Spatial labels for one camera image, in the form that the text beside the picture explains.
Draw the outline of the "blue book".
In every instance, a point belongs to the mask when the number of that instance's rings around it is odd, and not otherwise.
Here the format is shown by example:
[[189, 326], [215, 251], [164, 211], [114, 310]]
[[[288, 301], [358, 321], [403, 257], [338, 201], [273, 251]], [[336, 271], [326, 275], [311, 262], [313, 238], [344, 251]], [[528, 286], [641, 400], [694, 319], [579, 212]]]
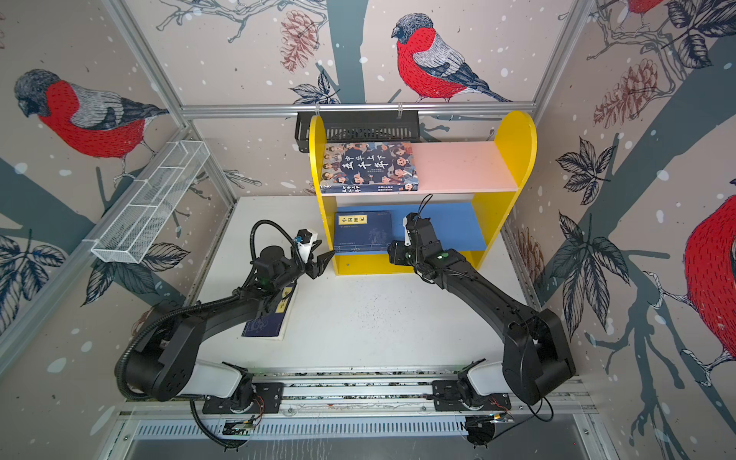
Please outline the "blue book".
[[280, 302], [275, 306], [272, 312], [246, 322], [243, 332], [241, 333], [242, 337], [264, 340], [283, 340], [286, 334], [289, 316], [291, 315], [291, 302], [296, 288], [296, 282], [287, 285], [287, 287], [282, 291]]
[[392, 216], [389, 212], [338, 212], [335, 215], [337, 253], [386, 252], [393, 241]]

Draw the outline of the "large illustrated box book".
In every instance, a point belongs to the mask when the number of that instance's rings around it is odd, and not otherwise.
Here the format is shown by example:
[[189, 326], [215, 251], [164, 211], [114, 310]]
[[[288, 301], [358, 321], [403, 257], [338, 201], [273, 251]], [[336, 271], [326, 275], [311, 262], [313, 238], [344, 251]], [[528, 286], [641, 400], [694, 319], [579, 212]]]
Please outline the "large illustrated box book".
[[320, 191], [327, 195], [420, 189], [410, 143], [331, 143], [318, 158]]

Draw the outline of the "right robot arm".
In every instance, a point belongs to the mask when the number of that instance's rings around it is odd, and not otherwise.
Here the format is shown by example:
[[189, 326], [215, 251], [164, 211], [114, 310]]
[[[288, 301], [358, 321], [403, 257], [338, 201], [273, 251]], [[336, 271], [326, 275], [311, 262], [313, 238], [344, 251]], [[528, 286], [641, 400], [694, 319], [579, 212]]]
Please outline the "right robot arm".
[[429, 219], [404, 218], [404, 239], [387, 250], [394, 266], [410, 266], [424, 282], [466, 303], [503, 342], [500, 372], [510, 391], [534, 406], [576, 374], [561, 318], [538, 312], [488, 281], [454, 249], [444, 249]]

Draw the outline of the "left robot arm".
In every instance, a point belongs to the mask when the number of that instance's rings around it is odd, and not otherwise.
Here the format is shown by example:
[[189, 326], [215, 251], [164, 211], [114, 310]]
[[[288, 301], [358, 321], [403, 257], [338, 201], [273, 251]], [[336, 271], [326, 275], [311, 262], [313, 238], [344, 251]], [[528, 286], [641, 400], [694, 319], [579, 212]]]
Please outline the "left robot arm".
[[333, 251], [308, 255], [303, 262], [293, 249], [269, 246], [251, 263], [245, 283], [225, 298], [170, 310], [147, 321], [115, 365], [120, 393], [131, 401], [167, 402], [173, 398], [240, 399], [249, 406], [250, 377], [245, 368], [199, 358], [200, 345], [230, 328], [256, 319], [277, 306], [283, 290], [301, 276], [320, 277]]

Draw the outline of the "yellow pink blue bookshelf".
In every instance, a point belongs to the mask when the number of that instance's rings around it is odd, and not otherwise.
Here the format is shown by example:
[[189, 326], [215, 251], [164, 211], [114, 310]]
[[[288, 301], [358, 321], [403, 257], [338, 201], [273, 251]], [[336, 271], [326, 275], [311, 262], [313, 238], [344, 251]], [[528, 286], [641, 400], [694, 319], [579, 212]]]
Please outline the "yellow pink blue bookshelf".
[[420, 186], [406, 193], [409, 201], [396, 203], [397, 192], [375, 197], [379, 208], [400, 220], [417, 208], [421, 197], [433, 195], [423, 216], [443, 247], [481, 268], [531, 176], [537, 149], [532, 117], [514, 111], [501, 121], [493, 141], [416, 144]]

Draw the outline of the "black slotted wall basket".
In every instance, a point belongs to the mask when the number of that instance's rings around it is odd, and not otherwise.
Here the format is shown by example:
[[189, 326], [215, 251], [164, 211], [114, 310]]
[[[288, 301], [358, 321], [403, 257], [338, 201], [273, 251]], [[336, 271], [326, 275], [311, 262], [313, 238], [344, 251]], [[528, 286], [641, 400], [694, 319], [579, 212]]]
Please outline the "black slotted wall basket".
[[419, 112], [337, 111], [321, 114], [328, 143], [420, 141]]

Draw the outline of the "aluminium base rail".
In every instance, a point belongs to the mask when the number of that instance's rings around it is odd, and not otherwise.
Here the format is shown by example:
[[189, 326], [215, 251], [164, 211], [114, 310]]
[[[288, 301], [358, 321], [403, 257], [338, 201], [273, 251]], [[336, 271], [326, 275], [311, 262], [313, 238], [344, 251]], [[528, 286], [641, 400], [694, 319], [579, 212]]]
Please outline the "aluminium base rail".
[[242, 411], [207, 396], [195, 421], [186, 402], [160, 408], [136, 404], [116, 421], [118, 444], [195, 440], [208, 433], [225, 442], [315, 440], [387, 436], [460, 435], [470, 431], [519, 433], [519, 423], [548, 426], [571, 417], [584, 437], [602, 423], [582, 381], [572, 379], [536, 406], [510, 393], [480, 408], [460, 400], [454, 375], [440, 372], [377, 374], [271, 374], [255, 379], [256, 402]]

